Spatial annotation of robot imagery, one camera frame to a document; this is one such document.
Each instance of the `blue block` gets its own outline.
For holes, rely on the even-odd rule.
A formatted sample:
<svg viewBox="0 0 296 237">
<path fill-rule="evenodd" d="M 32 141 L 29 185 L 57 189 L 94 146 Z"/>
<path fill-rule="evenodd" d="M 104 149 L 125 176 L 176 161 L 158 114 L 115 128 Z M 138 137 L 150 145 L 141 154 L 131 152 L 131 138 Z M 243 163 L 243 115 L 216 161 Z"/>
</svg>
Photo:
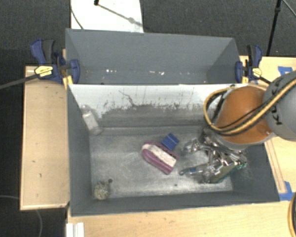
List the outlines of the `blue block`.
<svg viewBox="0 0 296 237">
<path fill-rule="evenodd" d="M 175 146 L 179 143 L 179 140 L 176 136 L 174 136 L 172 133 L 169 133 L 167 137 L 165 137 L 161 144 L 165 146 L 169 150 L 173 150 Z"/>
</svg>

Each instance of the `robotic arm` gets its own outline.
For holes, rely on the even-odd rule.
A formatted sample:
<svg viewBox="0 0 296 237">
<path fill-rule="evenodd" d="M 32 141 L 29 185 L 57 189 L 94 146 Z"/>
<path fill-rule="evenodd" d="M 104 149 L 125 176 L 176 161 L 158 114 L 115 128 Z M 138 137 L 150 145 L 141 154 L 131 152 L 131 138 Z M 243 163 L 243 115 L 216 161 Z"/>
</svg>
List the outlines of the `robotic arm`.
<svg viewBox="0 0 296 237">
<path fill-rule="evenodd" d="M 216 110 L 209 117 L 207 110 L 216 99 Z M 277 78 L 266 90 L 248 85 L 213 92 L 205 100 L 204 116 L 207 126 L 201 138 L 189 141 L 184 153 L 205 151 L 208 163 L 180 174 L 216 183 L 231 170 L 246 166 L 247 147 L 273 136 L 296 141 L 296 71 Z"/>
</svg>

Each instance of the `pink sponge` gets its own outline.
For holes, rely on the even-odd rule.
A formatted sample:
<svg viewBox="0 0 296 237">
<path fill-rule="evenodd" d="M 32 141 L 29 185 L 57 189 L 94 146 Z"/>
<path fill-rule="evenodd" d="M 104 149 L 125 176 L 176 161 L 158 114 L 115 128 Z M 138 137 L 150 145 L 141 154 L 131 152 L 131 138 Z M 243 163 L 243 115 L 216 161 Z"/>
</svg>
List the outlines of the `pink sponge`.
<svg viewBox="0 0 296 237">
<path fill-rule="evenodd" d="M 153 141 L 147 141 L 142 147 L 144 159 L 151 165 L 159 168 L 169 175 L 180 157 L 178 154 L 170 151 L 163 145 Z"/>
</svg>

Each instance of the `white paper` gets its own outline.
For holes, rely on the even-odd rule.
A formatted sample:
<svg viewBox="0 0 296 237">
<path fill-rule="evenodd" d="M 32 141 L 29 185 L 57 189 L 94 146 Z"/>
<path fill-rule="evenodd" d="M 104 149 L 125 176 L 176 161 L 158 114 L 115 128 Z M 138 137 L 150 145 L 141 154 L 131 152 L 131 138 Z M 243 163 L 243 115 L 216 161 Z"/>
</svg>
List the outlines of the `white paper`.
<svg viewBox="0 0 296 237">
<path fill-rule="evenodd" d="M 84 29 L 143 33 L 139 0 L 71 0 L 73 12 Z M 81 29 L 71 14 L 71 28 Z"/>
</svg>

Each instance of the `blue tape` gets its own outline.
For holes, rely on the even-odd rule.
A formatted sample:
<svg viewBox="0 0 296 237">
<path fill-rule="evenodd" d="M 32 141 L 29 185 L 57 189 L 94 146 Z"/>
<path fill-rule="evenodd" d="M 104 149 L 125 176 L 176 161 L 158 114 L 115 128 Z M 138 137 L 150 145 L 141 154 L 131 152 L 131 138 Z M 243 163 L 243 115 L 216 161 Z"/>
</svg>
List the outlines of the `blue tape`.
<svg viewBox="0 0 296 237">
<path fill-rule="evenodd" d="M 280 201 L 291 201 L 293 196 L 294 196 L 294 192 L 292 192 L 292 188 L 289 182 L 284 181 L 285 186 L 286 186 L 286 193 L 281 193 L 278 196 L 280 197 Z"/>
<path fill-rule="evenodd" d="M 280 72 L 281 76 L 285 75 L 286 72 L 287 73 L 293 72 L 293 69 L 291 67 L 280 67 L 280 66 L 278 66 L 277 69 L 278 69 L 278 72 Z"/>
</svg>

